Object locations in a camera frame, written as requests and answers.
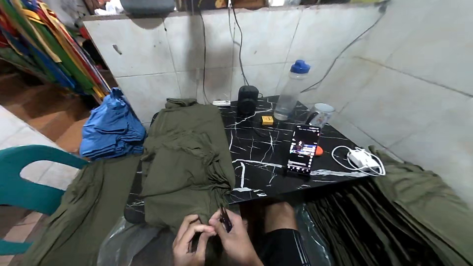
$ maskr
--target plastic water bottle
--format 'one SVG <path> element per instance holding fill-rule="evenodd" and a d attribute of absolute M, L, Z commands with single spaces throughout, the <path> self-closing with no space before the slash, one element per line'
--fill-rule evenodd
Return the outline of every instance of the plastic water bottle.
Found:
<path fill-rule="evenodd" d="M 274 118 L 278 120 L 287 120 L 289 118 L 289 115 L 296 107 L 300 92 L 304 89 L 302 80 L 308 76 L 309 70 L 310 66 L 304 60 L 296 60 L 291 66 L 289 80 L 284 85 L 284 89 L 274 109 Z"/>

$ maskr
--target white charging cable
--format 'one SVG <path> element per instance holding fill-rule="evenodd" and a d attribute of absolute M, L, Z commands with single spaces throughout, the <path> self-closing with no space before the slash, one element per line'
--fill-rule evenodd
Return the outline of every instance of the white charging cable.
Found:
<path fill-rule="evenodd" d="M 348 153 L 347 153 L 347 161 L 348 163 L 350 164 L 350 166 L 352 166 L 353 168 L 350 168 L 350 167 L 347 167 L 345 166 L 344 164 L 342 164 L 341 162 L 339 162 L 336 157 L 335 157 L 335 151 L 338 149 L 338 148 L 347 148 L 348 149 Z M 375 168 L 379 168 L 379 171 L 377 171 L 375 168 L 371 167 L 371 166 L 368 166 L 368 165 L 365 165 L 363 164 L 361 167 L 356 167 L 353 165 L 353 163 L 351 162 L 349 156 L 350 154 L 353 154 L 354 152 L 362 152 L 364 154 L 366 154 L 367 156 L 369 156 L 370 158 L 372 159 L 376 159 L 378 161 L 378 164 L 379 164 L 379 167 L 375 167 Z M 340 164 L 341 166 L 345 167 L 346 169 L 349 169 L 349 170 L 355 170 L 355 171 L 360 171 L 362 173 L 365 173 L 367 175 L 370 175 L 370 176 L 384 176 L 386 174 L 386 170 L 384 168 L 384 165 L 383 165 L 383 162 L 381 161 L 381 159 L 374 155 L 373 153 L 370 153 L 370 152 L 367 152 L 365 149 L 362 149 L 362 148 L 359 148 L 359 147 L 355 147 L 354 150 L 348 148 L 347 146 L 338 146 L 338 147 L 335 147 L 332 151 L 332 158 L 338 163 Z M 370 169 L 371 171 L 373 171 L 373 173 L 369 173 L 369 172 L 365 172 L 363 171 L 363 169 Z"/>

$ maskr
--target leg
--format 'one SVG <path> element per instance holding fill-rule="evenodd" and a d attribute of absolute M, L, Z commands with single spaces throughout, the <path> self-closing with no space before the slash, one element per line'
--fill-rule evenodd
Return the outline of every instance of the leg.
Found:
<path fill-rule="evenodd" d="M 266 234 L 259 252 L 264 265 L 310 265 L 291 205 L 287 202 L 271 204 L 265 211 L 264 231 Z"/>
<path fill-rule="evenodd" d="M 294 209 L 287 202 L 274 203 L 266 207 L 264 216 L 264 232 L 277 229 L 293 229 L 297 231 Z"/>

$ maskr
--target folded garment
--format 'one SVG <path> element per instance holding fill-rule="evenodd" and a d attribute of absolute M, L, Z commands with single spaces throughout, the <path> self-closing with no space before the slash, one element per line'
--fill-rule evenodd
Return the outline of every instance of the folded garment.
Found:
<path fill-rule="evenodd" d="M 220 111 L 195 99 L 167 99 L 144 143 L 145 220 L 177 232 L 184 216 L 208 223 L 235 185 Z"/>
<path fill-rule="evenodd" d="M 113 88 L 82 128 L 80 155 L 92 160 L 142 153 L 146 130 Z"/>
<path fill-rule="evenodd" d="M 386 175 L 307 203 L 336 265 L 470 266 L 473 212 L 442 179 L 375 151 Z"/>
<path fill-rule="evenodd" d="M 123 216 L 139 161 L 138 155 L 129 155 L 87 164 L 46 220 L 22 265 L 96 265 L 100 245 Z"/>

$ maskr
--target black marble table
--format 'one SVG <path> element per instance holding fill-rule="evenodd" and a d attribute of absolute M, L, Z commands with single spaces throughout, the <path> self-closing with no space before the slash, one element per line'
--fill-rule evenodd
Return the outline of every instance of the black marble table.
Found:
<path fill-rule="evenodd" d="M 332 159 L 331 153 L 335 147 L 343 145 L 354 148 L 356 145 L 329 124 L 323 127 L 318 143 L 324 152 L 312 162 L 310 176 L 286 176 L 283 166 L 287 163 L 292 131 L 296 124 L 303 124 L 307 120 L 309 110 L 298 103 L 288 120 L 274 119 L 272 126 L 261 125 L 261 116 L 273 114 L 278 98 L 259 98 L 255 114 L 245 117 L 237 115 L 236 101 L 231 102 L 229 107 L 219 107 L 235 168 L 235 188 L 228 197 L 231 204 L 367 176 L 348 170 Z M 339 149 L 335 156 L 340 161 L 346 161 L 346 152 L 346 149 Z M 144 222 L 144 202 L 138 196 L 141 189 L 139 165 L 125 208 L 125 218 L 132 223 Z"/>

